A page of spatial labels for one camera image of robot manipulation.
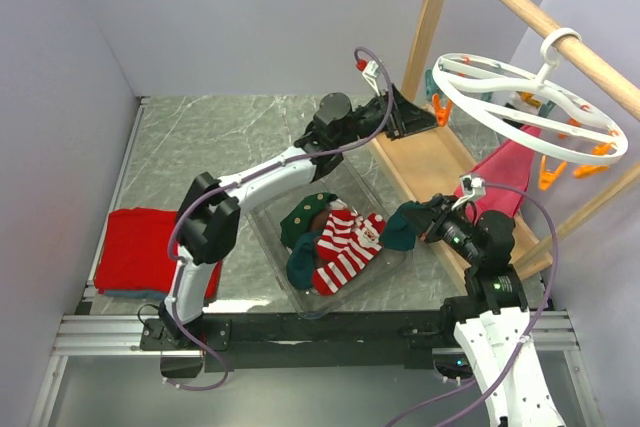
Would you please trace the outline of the green dotted duck sock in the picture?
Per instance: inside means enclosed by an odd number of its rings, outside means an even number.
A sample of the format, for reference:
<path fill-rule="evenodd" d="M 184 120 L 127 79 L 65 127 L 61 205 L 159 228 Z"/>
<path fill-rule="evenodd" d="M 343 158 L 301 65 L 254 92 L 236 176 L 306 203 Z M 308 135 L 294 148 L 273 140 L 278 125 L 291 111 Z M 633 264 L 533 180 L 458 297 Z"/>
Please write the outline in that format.
<path fill-rule="evenodd" d="M 299 238 L 309 232 L 309 223 L 315 215 L 324 210 L 346 208 L 347 204 L 331 192 L 319 192 L 304 197 L 280 222 L 281 243 L 285 247 L 293 249 Z"/>

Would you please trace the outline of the red white striped sock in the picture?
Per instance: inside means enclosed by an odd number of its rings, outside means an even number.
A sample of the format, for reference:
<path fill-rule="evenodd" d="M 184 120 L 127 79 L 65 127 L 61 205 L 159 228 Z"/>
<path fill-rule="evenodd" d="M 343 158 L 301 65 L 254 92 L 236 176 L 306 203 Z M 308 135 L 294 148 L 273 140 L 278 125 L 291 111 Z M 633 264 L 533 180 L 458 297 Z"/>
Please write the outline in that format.
<path fill-rule="evenodd" d="M 363 217 L 351 210 L 331 210 L 324 230 L 316 242 L 318 256 L 333 261 L 344 250 Z"/>

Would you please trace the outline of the brown sock grey cuff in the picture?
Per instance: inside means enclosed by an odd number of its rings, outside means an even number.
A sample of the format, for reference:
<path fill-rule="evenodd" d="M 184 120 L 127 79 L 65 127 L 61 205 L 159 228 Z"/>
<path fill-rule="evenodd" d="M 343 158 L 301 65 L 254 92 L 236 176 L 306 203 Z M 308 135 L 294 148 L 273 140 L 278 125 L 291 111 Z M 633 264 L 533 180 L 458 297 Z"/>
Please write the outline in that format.
<path fill-rule="evenodd" d="M 325 228 L 325 225 L 328 221 L 330 215 L 329 210 L 324 210 L 313 217 L 311 222 L 309 223 L 308 231 L 309 232 L 322 232 Z"/>

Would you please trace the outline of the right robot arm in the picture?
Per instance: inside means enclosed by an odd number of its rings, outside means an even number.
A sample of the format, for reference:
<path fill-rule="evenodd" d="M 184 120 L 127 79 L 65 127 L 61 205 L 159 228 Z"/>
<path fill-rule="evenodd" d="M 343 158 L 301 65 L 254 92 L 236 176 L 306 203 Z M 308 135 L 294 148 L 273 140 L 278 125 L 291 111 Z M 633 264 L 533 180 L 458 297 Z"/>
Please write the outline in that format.
<path fill-rule="evenodd" d="M 487 210 L 471 221 L 453 196 L 437 196 L 402 216 L 422 242 L 442 242 L 468 264 L 466 293 L 443 302 L 438 325 L 442 340 L 463 350 L 481 395 L 444 423 L 485 406 L 492 426 L 564 425 L 532 336 L 539 314 L 530 310 L 511 262 L 513 218 Z"/>

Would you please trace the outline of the teal santa sock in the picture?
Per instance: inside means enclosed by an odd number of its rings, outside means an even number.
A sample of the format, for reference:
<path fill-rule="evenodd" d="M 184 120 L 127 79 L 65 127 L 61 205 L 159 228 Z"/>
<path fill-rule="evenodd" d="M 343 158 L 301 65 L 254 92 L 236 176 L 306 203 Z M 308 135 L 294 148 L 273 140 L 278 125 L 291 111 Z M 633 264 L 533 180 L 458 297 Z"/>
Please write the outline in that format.
<path fill-rule="evenodd" d="M 313 287 L 312 276 L 316 267 L 316 240 L 320 231 L 307 232 L 296 242 L 286 263 L 286 275 L 289 283 L 297 290 Z"/>
<path fill-rule="evenodd" d="M 405 202 L 389 217 L 379 237 L 379 241 L 384 248 L 400 252 L 414 249 L 416 236 L 405 219 L 404 213 L 414 210 L 418 206 L 419 204 L 414 201 Z"/>

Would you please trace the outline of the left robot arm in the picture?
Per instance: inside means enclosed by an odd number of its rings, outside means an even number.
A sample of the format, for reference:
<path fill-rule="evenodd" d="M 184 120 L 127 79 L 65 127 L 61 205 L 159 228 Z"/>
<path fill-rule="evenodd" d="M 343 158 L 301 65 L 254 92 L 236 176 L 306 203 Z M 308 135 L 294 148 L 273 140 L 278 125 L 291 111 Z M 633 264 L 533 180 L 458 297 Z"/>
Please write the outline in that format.
<path fill-rule="evenodd" d="M 321 99 L 304 134 L 281 154 L 234 175 L 197 176 L 167 245 L 176 269 L 159 307 L 166 339 L 179 349 L 199 339 L 207 285 L 216 265 L 235 247 L 242 215 L 327 176 L 345 152 L 379 133 L 396 140 L 437 125 L 434 114 L 414 105 L 394 86 L 359 107 L 343 93 L 330 93 Z"/>

